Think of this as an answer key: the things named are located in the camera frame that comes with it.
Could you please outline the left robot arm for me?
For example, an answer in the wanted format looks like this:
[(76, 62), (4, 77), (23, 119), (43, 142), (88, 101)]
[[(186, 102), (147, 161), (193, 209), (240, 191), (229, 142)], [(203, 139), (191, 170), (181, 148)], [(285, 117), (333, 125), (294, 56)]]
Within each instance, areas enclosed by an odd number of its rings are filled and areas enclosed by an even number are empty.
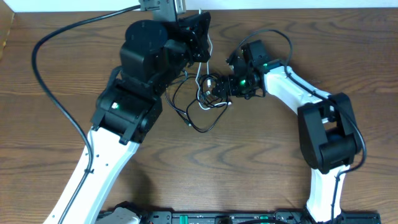
[(94, 223), (121, 170), (162, 112), (182, 70), (207, 62), (209, 12), (131, 24), (116, 67), (96, 101), (85, 148), (47, 223)]

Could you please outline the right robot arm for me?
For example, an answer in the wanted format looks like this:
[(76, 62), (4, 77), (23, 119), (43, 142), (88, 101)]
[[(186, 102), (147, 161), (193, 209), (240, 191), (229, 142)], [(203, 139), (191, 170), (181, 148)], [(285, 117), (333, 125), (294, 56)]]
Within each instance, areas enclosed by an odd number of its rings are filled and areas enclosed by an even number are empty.
[(343, 181), (356, 168), (357, 154), (366, 153), (353, 107), (344, 93), (321, 91), (300, 78), (288, 61), (272, 58), (262, 41), (234, 50), (226, 59), (232, 74), (220, 77), (212, 94), (250, 99), (257, 90), (278, 98), (298, 119), (300, 150), (311, 168), (310, 196), (305, 209), (312, 223), (343, 223), (340, 208)]

